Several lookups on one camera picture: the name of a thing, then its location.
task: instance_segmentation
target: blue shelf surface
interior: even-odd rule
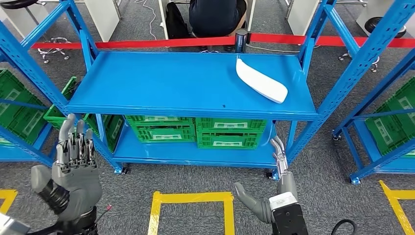
[[[274,148],[268,142],[271,122],[255,150],[199,149],[196,143],[153,143],[138,141],[130,126],[124,125],[114,153],[119,163],[209,165],[234,167],[276,167]],[[272,128],[271,137],[275,136]]]
[[[282,104],[246,85],[237,56],[288,89]],[[315,120],[296,55],[103,51],[69,102],[74,113]]]
[[[359,136],[360,142],[364,146],[366,153],[369,156],[370,162],[375,162],[382,158],[376,142],[374,141],[369,129],[366,127],[364,120],[355,120],[353,122],[356,132]],[[375,170],[376,173],[402,173],[415,174],[415,158],[400,157],[392,162]]]
[[[51,124],[46,124],[42,131],[40,132],[38,138],[33,144],[33,147],[41,150],[43,144],[45,143],[50,131],[52,129]],[[37,161],[38,159],[35,156],[31,156],[26,153],[24,150],[17,146],[12,145],[0,145],[0,162],[31,162]]]

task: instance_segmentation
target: yellow floor tape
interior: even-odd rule
[[[415,190],[390,190],[383,181],[379,181],[393,211],[402,226],[405,235],[415,235],[415,232],[406,217],[398,200],[415,200]]]
[[[14,189],[0,189],[0,199],[4,199],[0,205],[0,212],[6,214],[16,198],[17,191]]]
[[[234,235],[233,224],[233,196],[231,192],[205,192],[162,194],[159,191],[153,193],[151,204],[150,222],[147,235],[157,235],[159,229],[160,209],[162,203],[198,203],[198,202],[223,202],[225,216],[225,235]]]

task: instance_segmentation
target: gray carpet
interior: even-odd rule
[[[149,0],[147,5],[153,7],[156,14],[159,14],[157,1]],[[91,34],[99,41],[99,35],[93,26],[91,17],[83,5],[78,6],[87,25],[90,26]],[[360,6],[349,5],[336,6],[340,16],[355,36],[364,35],[354,22],[360,8]],[[181,10],[187,21],[185,7],[181,6]],[[284,20],[285,11],[286,6],[282,0],[257,1],[252,31],[290,33],[290,28]],[[149,33],[149,22],[152,19],[150,10],[143,8],[140,4],[134,4],[132,0],[123,0],[120,12],[123,19],[115,30],[112,40],[152,39]],[[161,19],[157,17],[152,26],[153,33],[157,38],[162,39],[163,31],[158,26],[160,22]],[[336,35],[336,32],[332,25],[328,24],[323,34]],[[73,42],[79,41],[64,17],[53,25],[48,35],[64,36]],[[282,50],[298,49],[293,45],[254,44],[254,46]],[[175,50],[195,51],[196,49]],[[268,53],[252,48],[248,51]],[[346,68],[347,61],[337,60],[337,57],[344,52],[345,49],[342,47],[315,49],[308,85],[316,106],[322,102]],[[359,186],[351,185],[348,182],[348,175],[356,170],[356,166],[347,144],[344,141],[333,142],[330,132],[407,52],[407,49],[387,49],[379,62],[378,72],[365,74],[356,88],[290,166],[297,180],[299,199],[311,235],[330,234],[337,221],[344,218],[356,221],[362,235],[403,234],[378,181],[383,180],[391,189],[415,189],[414,176],[373,175],[365,178]],[[71,76],[82,77],[85,74],[81,51],[68,51],[71,58],[67,61],[64,61],[60,55],[53,55],[51,62],[47,65],[43,64],[36,51],[31,50],[30,53],[59,89],[63,88]],[[376,105],[388,98],[413,75],[413,72],[408,73],[386,95],[383,95]],[[288,127],[288,122],[278,124],[278,133],[283,139],[287,138]],[[52,144],[53,139],[49,141],[44,151],[52,148]],[[162,193],[230,191],[234,182],[241,182],[245,189],[257,198],[268,198],[276,193],[276,182],[266,179],[263,169],[132,164],[130,174],[114,175],[113,169],[104,160],[100,160],[100,163],[104,193],[98,204],[98,210],[103,212],[107,204],[113,206],[113,209],[99,222],[101,235],[146,234],[152,195],[156,190]],[[0,188],[15,188],[19,192],[10,208],[9,215],[30,224],[34,229],[40,229],[52,224],[55,217],[30,189],[29,170],[32,165],[34,164],[0,164]],[[267,235],[271,233],[270,226],[259,222],[239,201],[234,200],[233,205],[236,234]],[[401,205],[409,221],[415,226],[414,203],[401,201]],[[345,226],[341,230],[339,233],[341,235],[350,234],[350,227]],[[162,205],[159,234],[224,234],[223,204]]]

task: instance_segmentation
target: black stanchion post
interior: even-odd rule
[[[235,53],[245,53],[248,31],[240,28],[236,31],[235,37]]]

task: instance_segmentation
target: red barrier rope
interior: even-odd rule
[[[355,37],[356,43],[361,46],[367,37]],[[286,35],[286,34],[266,34],[252,33],[251,42],[254,43],[279,43],[279,44],[302,44],[305,36]],[[171,40],[151,40],[151,41],[115,41],[107,43],[96,43],[100,49],[114,48],[140,48],[140,47],[196,47],[196,46],[221,46],[233,45],[234,37],[216,38],[186,38]],[[320,36],[316,42],[318,46],[343,47],[344,43],[339,36]],[[32,48],[61,48],[61,49],[81,49],[81,43],[35,43]],[[395,38],[388,47],[414,48],[415,39]]]

